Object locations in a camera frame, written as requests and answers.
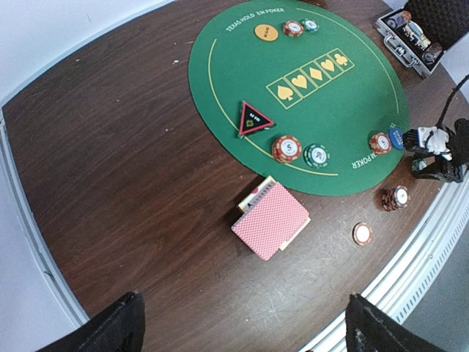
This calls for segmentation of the orange big blind button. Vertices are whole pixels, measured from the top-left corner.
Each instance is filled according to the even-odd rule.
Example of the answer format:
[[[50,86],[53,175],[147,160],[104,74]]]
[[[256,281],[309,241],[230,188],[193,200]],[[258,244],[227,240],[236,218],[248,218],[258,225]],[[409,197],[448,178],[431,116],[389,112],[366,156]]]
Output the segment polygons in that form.
[[[260,24],[255,27],[254,34],[265,42],[274,42],[278,39],[278,30],[269,24]]]

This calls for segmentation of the front aluminium rail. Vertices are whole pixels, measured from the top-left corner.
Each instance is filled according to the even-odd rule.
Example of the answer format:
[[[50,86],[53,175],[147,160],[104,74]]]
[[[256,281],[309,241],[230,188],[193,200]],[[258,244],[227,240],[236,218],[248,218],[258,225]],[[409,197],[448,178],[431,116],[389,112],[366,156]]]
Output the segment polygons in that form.
[[[443,269],[467,223],[465,178],[442,186],[410,237],[361,295],[404,323]]]

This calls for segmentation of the green poker chip stack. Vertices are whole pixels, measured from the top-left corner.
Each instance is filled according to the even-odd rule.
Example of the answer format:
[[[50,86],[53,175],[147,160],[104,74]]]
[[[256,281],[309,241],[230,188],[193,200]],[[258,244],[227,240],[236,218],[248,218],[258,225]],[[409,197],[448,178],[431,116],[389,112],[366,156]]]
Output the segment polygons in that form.
[[[417,177],[419,172],[424,170],[427,167],[426,161],[424,159],[414,159],[411,163],[412,175]]]

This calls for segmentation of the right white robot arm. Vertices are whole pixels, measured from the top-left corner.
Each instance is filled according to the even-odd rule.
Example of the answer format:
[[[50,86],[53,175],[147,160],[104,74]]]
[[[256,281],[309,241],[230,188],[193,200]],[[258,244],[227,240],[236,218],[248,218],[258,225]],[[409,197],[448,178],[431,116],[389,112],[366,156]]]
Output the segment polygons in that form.
[[[445,125],[419,127],[403,134],[406,151],[413,154],[413,177],[461,183],[468,165],[468,120],[460,118],[454,130]]]

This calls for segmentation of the orange chips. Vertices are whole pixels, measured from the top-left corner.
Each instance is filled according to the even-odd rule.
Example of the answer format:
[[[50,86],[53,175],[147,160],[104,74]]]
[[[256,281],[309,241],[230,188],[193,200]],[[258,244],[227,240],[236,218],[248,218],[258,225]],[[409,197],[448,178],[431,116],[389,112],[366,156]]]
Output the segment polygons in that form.
[[[301,157],[303,148],[298,138],[285,135],[273,143],[271,152],[277,162],[289,164]]]
[[[304,33],[303,25],[297,21],[287,21],[283,25],[283,32],[288,37],[298,38]]]
[[[369,145],[375,155],[385,155],[392,150],[391,140],[386,133],[376,133],[369,140]]]

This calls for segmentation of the round green poker mat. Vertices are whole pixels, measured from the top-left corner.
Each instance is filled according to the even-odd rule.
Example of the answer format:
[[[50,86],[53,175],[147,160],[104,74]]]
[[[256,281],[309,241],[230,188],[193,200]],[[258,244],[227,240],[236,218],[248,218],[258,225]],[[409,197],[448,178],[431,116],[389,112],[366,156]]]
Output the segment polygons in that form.
[[[319,29],[298,38],[287,21],[316,21]],[[269,24],[274,42],[254,29]],[[301,1],[247,1],[214,17],[196,38],[189,62],[193,101],[207,127],[244,166],[287,188],[318,196],[348,196],[375,187],[404,153],[373,154],[369,140],[391,128],[407,130],[410,112],[401,81],[385,54],[345,19]],[[276,123],[238,138],[241,102]],[[277,162],[271,147],[280,137],[299,139],[303,151],[322,144],[327,167],[301,157]]]

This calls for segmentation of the dark red poker chip stack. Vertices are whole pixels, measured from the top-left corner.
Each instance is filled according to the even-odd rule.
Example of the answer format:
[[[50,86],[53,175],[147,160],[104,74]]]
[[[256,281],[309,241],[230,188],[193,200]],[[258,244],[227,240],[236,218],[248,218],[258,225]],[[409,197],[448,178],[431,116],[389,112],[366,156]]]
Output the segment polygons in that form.
[[[395,211],[406,208],[410,202],[410,195],[406,186],[397,186],[385,191],[381,198],[383,208],[388,211]]]

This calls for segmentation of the green chips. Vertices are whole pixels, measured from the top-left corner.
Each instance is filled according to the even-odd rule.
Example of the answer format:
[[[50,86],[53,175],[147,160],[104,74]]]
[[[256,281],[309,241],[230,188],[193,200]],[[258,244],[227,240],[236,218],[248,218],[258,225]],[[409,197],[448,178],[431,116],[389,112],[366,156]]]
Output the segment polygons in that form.
[[[322,144],[310,144],[303,151],[303,159],[311,168],[321,169],[328,166],[330,153]]]
[[[317,22],[308,18],[304,18],[300,23],[306,32],[316,32],[319,29]]]

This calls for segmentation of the left aluminium frame post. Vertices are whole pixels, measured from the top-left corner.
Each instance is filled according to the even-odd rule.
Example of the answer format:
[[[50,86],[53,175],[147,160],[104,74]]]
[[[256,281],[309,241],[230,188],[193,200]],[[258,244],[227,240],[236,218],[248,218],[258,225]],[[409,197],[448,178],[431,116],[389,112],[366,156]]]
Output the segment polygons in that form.
[[[6,184],[12,192],[18,223],[28,243],[34,264],[39,270],[41,280],[49,289],[53,300],[66,316],[67,321],[74,329],[77,329],[89,320],[89,316],[63,277],[38,227],[18,173],[4,117],[1,117],[1,162]]]

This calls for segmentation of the orange poker chip stack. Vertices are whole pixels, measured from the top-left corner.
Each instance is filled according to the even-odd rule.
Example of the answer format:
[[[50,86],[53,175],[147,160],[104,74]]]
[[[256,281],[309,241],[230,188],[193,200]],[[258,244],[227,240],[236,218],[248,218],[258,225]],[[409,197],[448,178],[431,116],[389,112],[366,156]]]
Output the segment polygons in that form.
[[[372,228],[365,222],[357,223],[352,231],[352,238],[359,246],[367,246],[373,237]]]

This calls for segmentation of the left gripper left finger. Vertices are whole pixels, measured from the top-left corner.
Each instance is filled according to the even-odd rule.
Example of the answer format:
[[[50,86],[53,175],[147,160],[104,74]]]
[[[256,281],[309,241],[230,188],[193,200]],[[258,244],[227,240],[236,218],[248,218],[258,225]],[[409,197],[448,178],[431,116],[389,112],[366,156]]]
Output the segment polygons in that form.
[[[144,297],[129,292],[80,328],[40,350],[141,351],[145,331]]]

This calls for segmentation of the aluminium poker chip case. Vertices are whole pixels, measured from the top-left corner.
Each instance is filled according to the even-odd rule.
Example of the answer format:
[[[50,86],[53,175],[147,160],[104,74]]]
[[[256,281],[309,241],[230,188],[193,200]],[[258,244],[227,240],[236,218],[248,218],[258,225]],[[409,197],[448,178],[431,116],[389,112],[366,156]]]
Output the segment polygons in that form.
[[[433,74],[445,52],[468,34],[467,1],[406,1],[374,25],[385,47],[422,78]]]

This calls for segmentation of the blue small blind button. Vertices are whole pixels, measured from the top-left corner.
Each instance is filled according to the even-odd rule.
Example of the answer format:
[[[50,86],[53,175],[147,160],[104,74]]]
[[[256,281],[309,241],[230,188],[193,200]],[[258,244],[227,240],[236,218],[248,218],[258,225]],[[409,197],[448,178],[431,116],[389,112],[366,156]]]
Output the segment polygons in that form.
[[[391,141],[391,145],[393,148],[397,150],[404,150],[404,142],[403,142],[403,133],[399,128],[391,128],[388,132],[388,137]]]

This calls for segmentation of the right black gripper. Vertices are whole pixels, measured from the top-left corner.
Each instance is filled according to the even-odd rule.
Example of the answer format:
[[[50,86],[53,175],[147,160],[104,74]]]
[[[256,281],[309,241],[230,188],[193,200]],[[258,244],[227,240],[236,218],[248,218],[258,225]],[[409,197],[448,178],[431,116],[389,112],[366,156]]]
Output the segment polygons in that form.
[[[426,152],[426,149],[420,145],[416,129],[404,132],[402,142],[408,152]],[[416,178],[461,183],[464,180],[463,166],[468,164],[468,146],[446,148],[440,156],[442,158],[436,158],[432,164],[419,172]]]

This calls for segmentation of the black red triangular dealer button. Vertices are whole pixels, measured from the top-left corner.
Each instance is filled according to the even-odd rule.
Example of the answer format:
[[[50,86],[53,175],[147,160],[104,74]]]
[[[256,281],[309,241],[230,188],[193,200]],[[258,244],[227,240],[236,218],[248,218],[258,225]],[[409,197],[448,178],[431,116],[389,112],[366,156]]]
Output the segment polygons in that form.
[[[241,102],[238,138],[276,127],[276,123],[246,101]]]

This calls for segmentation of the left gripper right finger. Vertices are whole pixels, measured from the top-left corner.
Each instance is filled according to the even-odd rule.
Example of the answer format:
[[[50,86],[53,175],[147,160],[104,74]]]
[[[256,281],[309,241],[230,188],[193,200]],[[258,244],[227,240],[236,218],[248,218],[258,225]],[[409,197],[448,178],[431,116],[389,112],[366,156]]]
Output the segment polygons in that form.
[[[347,351],[443,351],[408,331],[359,294],[345,309]]]

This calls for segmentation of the red backed card deck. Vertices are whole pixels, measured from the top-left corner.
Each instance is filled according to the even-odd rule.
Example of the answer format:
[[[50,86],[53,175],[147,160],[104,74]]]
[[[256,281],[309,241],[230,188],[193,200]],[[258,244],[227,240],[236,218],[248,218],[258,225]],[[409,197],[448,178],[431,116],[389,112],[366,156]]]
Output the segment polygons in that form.
[[[275,182],[232,225],[232,231],[267,261],[285,249],[310,221],[309,212],[283,185]]]

